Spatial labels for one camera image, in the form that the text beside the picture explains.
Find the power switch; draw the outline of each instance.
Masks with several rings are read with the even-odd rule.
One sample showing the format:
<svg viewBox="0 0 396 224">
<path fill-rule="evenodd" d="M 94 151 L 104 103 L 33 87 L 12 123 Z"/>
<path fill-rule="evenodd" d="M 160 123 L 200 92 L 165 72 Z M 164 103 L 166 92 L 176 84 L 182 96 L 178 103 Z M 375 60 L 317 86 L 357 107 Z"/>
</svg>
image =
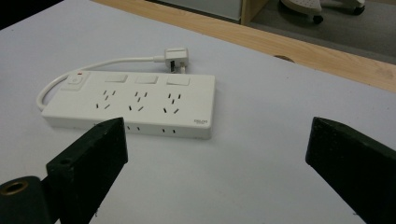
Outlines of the power switch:
<svg viewBox="0 0 396 224">
<path fill-rule="evenodd" d="M 79 91 L 87 80 L 90 72 L 73 72 L 69 74 L 66 82 L 61 87 L 62 91 Z"/>
<path fill-rule="evenodd" d="M 110 75 L 105 82 L 125 82 L 127 77 L 126 74 Z"/>
<path fill-rule="evenodd" d="M 189 77 L 169 77 L 167 85 L 188 86 L 190 84 Z"/>
<path fill-rule="evenodd" d="M 72 85 L 77 85 L 79 83 L 81 83 L 82 81 L 82 77 L 81 76 L 72 76 L 71 78 L 68 78 L 68 83 L 72 84 Z"/>
<path fill-rule="evenodd" d="M 138 84 L 155 84 L 157 83 L 157 76 L 149 76 L 149 77 L 138 77 L 135 83 Z"/>
</svg>

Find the electrical outlet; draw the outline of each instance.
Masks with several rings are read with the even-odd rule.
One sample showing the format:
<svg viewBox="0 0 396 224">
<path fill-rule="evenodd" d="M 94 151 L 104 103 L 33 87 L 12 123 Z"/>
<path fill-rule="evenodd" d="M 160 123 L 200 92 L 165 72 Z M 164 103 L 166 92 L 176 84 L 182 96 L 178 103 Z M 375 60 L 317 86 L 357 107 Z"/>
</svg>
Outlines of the electrical outlet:
<svg viewBox="0 0 396 224">
<path fill-rule="evenodd" d="M 208 75 L 76 71 L 42 116 L 53 127 L 78 129 L 123 117 L 127 133 L 207 139 L 215 82 Z"/>
</svg>

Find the table surface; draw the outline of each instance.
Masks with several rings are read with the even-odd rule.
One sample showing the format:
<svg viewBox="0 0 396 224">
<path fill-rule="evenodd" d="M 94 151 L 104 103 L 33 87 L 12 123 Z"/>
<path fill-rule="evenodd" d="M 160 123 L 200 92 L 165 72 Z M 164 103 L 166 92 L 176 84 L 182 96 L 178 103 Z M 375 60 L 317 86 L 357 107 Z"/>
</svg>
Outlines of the table surface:
<svg viewBox="0 0 396 224">
<path fill-rule="evenodd" d="M 50 81 L 173 47 L 189 49 L 188 74 L 216 77 L 213 136 L 127 134 L 130 160 L 91 223 L 364 223 L 304 161 L 312 118 L 396 148 L 394 92 L 93 1 L 64 0 L 0 31 L 0 183 L 44 178 L 47 162 L 86 132 L 41 117 L 35 98 Z"/>
</svg>

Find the white cable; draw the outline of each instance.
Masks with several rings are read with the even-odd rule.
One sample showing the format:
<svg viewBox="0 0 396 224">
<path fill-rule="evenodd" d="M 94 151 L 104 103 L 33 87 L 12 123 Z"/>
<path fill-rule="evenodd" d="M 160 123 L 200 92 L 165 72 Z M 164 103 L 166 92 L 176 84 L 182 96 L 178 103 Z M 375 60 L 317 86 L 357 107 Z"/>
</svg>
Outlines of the white cable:
<svg viewBox="0 0 396 224">
<path fill-rule="evenodd" d="M 35 103 L 37 104 L 38 108 L 40 110 L 43 110 L 46 105 L 43 104 L 44 97 L 47 95 L 47 93 L 58 83 L 62 82 L 63 80 L 67 79 L 69 74 L 64 74 L 61 75 L 60 77 L 55 78 L 53 81 L 51 81 L 38 95 L 37 98 L 35 98 Z"/>
<path fill-rule="evenodd" d="M 147 57 L 147 58 L 121 58 L 110 60 L 102 63 L 94 63 L 85 67 L 78 69 L 79 71 L 90 70 L 96 67 L 102 67 L 105 65 L 110 65 L 113 63 L 144 63 L 144 62 L 155 62 L 155 63 L 163 63 L 165 62 L 165 58 L 163 56 L 155 56 L 155 57 Z"/>
<path fill-rule="evenodd" d="M 110 60 L 110 61 L 105 61 L 102 63 L 94 63 L 82 68 L 77 69 L 76 71 L 86 71 L 90 70 L 93 68 L 97 67 L 102 67 L 105 65 L 110 65 L 113 63 L 141 63 L 141 62 L 155 62 L 155 63 L 163 63 L 165 62 L 165 58 L 163 56 L 155 56 L 155 57 L 147 57 L 147 58 L 121 58 L 121 59 L 115 59 L 115 60 Z M 37 107 L 40 110 L 43 110 L 46 105 L 44 105 L 44 97 L 47 95 L 47 93 L 56 85 L 67 79 L 69 73 L 66 73 L 64 75 L 61 75 L 60 77 L 55 78 L 52 80 L 35 98 L 35 103 L 37 104 Z"/>
</svg>

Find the power cord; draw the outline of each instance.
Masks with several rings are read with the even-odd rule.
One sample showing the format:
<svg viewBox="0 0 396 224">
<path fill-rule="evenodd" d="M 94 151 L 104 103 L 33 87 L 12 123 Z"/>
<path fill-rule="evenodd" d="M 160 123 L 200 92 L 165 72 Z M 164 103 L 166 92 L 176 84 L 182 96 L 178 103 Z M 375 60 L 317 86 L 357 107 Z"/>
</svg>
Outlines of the power cord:
<svg viewBox="0 0 396 224">
<path fill-rule="evenodd" d="M 76 71 L 89 71 L 97 67 L 103 67 L 106 65 L 114 63 L 143 63 L 143 62 L 154 62 L 154 63 L 165 63 L 165 65 L 170 68 L 171 73 L 175 73 L 176 69 L 180 69 L 181 74 L 186 74 L 186 67 L 189 64 L 189 52 L 186 48 L 174 48 L 166 49 L 164 55 L 154 56 L 154 57 L 143 57 L 143 58 L 120 58 L 110 61 L 105 61 L 101 63 L 94 63 L 79 69 Z M 52 80 L 35 98 L 35 103 L 37 107 L 42 111 L 46 107 L 44 102 L 44 97 L 47 93 L 52 90 L 56 85 L 66 80 L 69 73 L 61 75 L 54 80 Z"/>
</svg>

